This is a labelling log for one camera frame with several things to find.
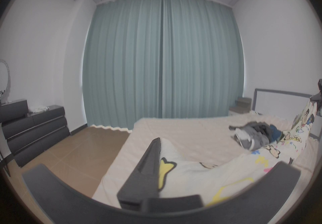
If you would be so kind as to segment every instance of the black dresser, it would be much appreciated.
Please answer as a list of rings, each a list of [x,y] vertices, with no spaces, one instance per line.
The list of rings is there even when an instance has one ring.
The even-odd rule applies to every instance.
[[[52,105],[49,110],[29,113],[26,100],[14,101],[0,107],[2,131],[18,166],[70,135],[62,106]]]

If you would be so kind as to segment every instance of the cartoon print blanket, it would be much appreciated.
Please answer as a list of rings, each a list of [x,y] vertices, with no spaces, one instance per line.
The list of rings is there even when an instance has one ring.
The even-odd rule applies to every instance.
[[[182,197],[200,194],[204,205],[230,198],[268,173],[277,162],[292,162],[306,147],[316,115],[316,103],[308,102],[291,130],[282,132],[281,140],[221,166],[191,162],[179,154],[167,139],[161,139],[159,196]]]

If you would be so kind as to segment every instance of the clothing pile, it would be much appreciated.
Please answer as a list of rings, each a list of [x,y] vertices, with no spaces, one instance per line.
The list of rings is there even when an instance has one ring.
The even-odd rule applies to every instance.
[[[240,143],[244,149],[255,151],[274,141],[279,141],[282,132],[274,125],[264,122],[249,122],[244,126],[229,126],[235,130],[233,138]]]

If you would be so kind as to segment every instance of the curtain fold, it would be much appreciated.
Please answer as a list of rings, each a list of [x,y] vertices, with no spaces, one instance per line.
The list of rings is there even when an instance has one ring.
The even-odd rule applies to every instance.
[[[164,0],[162,117],[226,116],[243,86],[232,10],[206,0]]]
[[[241,96],[244,58],[230,8],[206,0],[99,5],[83,61],[88,125],[142,117],[226,116]]]
[[[88,125],[127,127],[161,116],[162,0],[118,0],[97,7],[83,61]]]

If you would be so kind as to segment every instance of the headboard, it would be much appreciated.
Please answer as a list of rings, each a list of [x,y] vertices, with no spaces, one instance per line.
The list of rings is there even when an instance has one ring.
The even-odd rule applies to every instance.
[[[255,89],[252,110],[260,114],[275,115],[293,122],[307,104],[311,94],[269,89]],[[318,114],[312,125],[310,136],[320,140],[322,117]]]

